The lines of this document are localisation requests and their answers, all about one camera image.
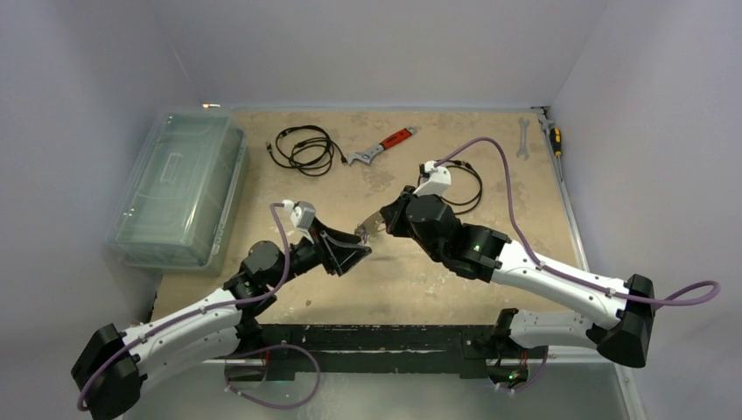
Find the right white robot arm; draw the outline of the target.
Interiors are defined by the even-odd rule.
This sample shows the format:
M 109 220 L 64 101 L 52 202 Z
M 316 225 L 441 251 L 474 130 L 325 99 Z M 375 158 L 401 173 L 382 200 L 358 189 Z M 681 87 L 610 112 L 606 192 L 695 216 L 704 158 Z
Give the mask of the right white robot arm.
M 491 333 L 493 349 L 511 356 L 522 348 L 594 348 L 630 368 L 647 364 L 655 309 L 653 282 L 599 276 L 527 250 L 507 234 L 464 223 L 437 195 L 407 186 L 380 215 L 389 235 L 410 238 L 458 277 L 522 289 L 571 309 L 571 314 L 517 311 Z

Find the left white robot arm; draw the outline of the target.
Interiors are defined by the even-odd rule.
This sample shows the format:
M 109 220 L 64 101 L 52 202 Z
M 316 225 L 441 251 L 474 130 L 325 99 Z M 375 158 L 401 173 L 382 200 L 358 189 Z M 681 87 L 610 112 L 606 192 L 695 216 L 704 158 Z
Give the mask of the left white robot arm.
M 237 273 L 196 303 L 124 331 L 112 324 L 99 328 L 71 369 L 78 410 L 115 419 L 145 388 L 202 361 L 299 351 L 285 341 L 266 341 L 257 316 L 275 303 L 281 286 L 318 266 L 345 275 L 370 254 L 367 241 L 363 227 L 349 234 L 314 219 L 297 244 L 254 244 Z

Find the large metal key ring plate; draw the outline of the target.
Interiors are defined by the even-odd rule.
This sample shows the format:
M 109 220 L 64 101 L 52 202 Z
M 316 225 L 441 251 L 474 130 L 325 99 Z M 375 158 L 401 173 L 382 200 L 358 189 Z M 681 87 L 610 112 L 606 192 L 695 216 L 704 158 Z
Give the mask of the large metal key ring plate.
M 354 230 L 354 234 L 359 236 L 362 244 L 367 244 L 371 237 L 386 231 L 386 222 L 380 212 L 370 214 Z

